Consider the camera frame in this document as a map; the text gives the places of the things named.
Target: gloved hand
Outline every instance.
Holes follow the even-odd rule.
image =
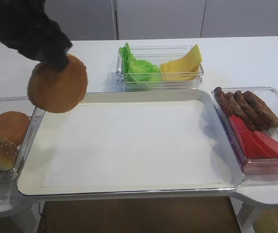
[[[0,42],[61,71],[72,43],[45,14],[44,4],[45,0],[0,0]]]

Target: white tray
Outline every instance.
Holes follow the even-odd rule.
[[[234,189],[244,176],[208,93],[88,93],[46,113],[18,179],[24,195]]]

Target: yellow cheese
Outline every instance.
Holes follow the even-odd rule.
[[[199,50],[199,46],[195,45],[184,57],[170,61],[167,63],[161,64],[162,72],[164,73],[173,73],[173,72],[181,72],[181,73],[189,73],[189,72],[198,72],[199,65],[202,62],[201,53]],[[181,74],[181,75],[165,75],[164,79],[166,81],[183,81],[183,80],[191,80],[196,76],[190,76],[189,74]]]

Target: food container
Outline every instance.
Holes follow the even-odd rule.
[[[30,145],[32,144],[36,131],[44,115],[44,111],[34,108],[27,97],[0,99],[0,114],[8,111],[25,113],[31,118],[31,122],[24,141],[20,146],[19,153],[13,168],[8,171],[0,171],[0,186],[9,186],[15,184],[15,179],[24,163],[25,155],[30,149]]]
[[[153,64],[160,64],[177,60],[185,56],[193,46],[168,46],[168,47],[131,47],[135,58],[147,60]],[[144,90],[176,90],[176,89],[199,89],[202,83],[203,68],[200,65],[198,72],[188,73],[124,73],[123,59],[118,51],[116,76],[117,82],[124,91],[144,91]],[[159,82],[129,82],[130,75],[140,78],[142,76],[152,76],[159,78]],[[186,76],[187,81],[164,81],[164,77]]]
[[[271,87],[246,87],[246,88],[222,88],[222,90],[227,92],[235,92],[237,90],[252,91],[258,97],[260,97],[267,106],[278,116],[278,92]],[[278,158],[269,159],[249,159],[245,157],[236,136],[229,124],[228,119],[222,112],[219,104],[214,98],[214,104],[217,112],[223,122],[223,126],[227,131],[229,141],[232,144],[236,157],[240,163],[240,166],[246,175],[261,175],[261,174],[278,174]],[[274,140],[278,141],[278,128],[269,129],[265,132],[268,136],[272,137]]]

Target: tomato slice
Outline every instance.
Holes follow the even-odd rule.
[[[254,145],[254,151],[256,153],[257,159],[269,159],[272,158],[272,156],[265,151],[260,144],[257,143],[257,141],[252,137],[253,139],[253,145]]]
[[[278,158],[278,142],[276,140],[259,131],[254,131],[252,136],[255,142],[270,155],[270,158]]]
[[[229,117],[229,123],[235,133],[243,153],[245,154],[245,157],[249,159],[257,159],[258,157],[254,150],[254,143],[251,134],[252,132],[246,127],[244,122],[235,115]]]

